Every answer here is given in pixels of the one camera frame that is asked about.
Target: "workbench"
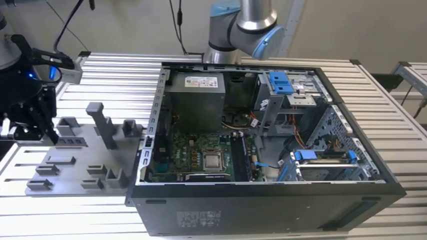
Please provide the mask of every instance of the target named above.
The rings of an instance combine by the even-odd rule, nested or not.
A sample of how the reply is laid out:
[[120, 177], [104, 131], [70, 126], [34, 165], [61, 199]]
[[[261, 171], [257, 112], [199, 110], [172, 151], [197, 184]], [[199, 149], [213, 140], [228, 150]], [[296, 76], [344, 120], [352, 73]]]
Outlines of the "workbench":
[[[104, 115], [120, 124], [148, 123], [161, 62], [200, 62], [199, 56], [90, 53], [80, 57], [81, 84], [57, 86], [57, 117], [93, 123], [85, 108], [102, 102]], [[193, 239], [352, 239], [427, 238], [427, 132], [400, 107], [357, 61], [243, 58], [243, 64], [319, 67], [393, 172], [407, 196], [351, 232], [195, 236]], [[13, 239], [150, 239], [136, 209], [124, 196], [26, 197], [46, 147], [14, 144], [0, 162], [0, 237]], [[184, 236], [165, 239], [187, 239]]]

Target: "gray power supply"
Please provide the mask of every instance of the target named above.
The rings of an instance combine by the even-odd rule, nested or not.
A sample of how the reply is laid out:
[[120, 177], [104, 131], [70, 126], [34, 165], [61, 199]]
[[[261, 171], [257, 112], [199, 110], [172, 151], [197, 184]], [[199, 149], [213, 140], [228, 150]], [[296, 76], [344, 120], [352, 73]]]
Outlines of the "gray power supply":
[[225, 85], [221, 73], [177, 73], [164, 88], [171, 97], [176, 127], [187, 133], [208, 133], [221, 129]]

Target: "white wall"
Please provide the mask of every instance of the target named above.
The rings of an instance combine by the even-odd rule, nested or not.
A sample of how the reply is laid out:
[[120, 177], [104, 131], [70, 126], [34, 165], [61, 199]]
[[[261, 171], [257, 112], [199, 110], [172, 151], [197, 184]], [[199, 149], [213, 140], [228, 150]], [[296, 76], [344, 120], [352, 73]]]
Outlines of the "white wall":
[[425, 0], [305, 0], [288, 57], [357, 59], [371, 73], [427, 62]]
[[[66, 18], [76, 0], [49, 0], [62, 19]], [[172, 0], [175, 14], [177, 0]], [[216, 0], [183, 0], [183, 42], [188, 52], [204, 52], [209, 36], [209, 7]], [[69, 23], [92, 52], [181, 54], [176, 38], [168, 0], [96, 0], [90, 11], [85, 1]], [[273, 0], [277, 22], [285, 24], [291, 0]], [[42, 0], [26, 0], [17, 7], [1, 8], [14, 30], [25, 35], [34, 47], [52, 50], [62, 23]], [[65, 33], [60, 50], [76, 56], [84, 48], [69, 32]]]

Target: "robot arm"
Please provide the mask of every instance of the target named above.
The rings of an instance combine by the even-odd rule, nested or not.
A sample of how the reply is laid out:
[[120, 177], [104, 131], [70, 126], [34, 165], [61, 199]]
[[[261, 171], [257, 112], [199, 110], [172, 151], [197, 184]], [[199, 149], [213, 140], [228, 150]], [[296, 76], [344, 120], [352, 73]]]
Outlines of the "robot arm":
[[265, 60], [279, 50], [284, 28], [271, 0], [227, 0], [212, 4], [208, 49], [203, 62], [239, 64], [243, 51]]
[[[60, 78], [56, 81], [37, 79], [33, 69], [37, 65], [54, 67]], [[0, 13], [0, 140], [44, 139], [49, 145], [58, 143], [52, 123], [56, 116], [54, 88], [61, 79], [70, 77], [80, 81], [80, 66], [61, 52], [30, 48], [24, 36], [12, 34]]]

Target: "power supply label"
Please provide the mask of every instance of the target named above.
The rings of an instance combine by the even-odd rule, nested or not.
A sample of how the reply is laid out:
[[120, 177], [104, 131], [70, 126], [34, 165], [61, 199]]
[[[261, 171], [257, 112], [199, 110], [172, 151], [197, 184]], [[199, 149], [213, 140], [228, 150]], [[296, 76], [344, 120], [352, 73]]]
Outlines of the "power supply label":
[[184, 86], [187, 88], [217, 88], [219, 79], [213, 76], [188, 76]]
[[177, 211], [177, 226], [181, 228], [217, 227], [221, 211]]

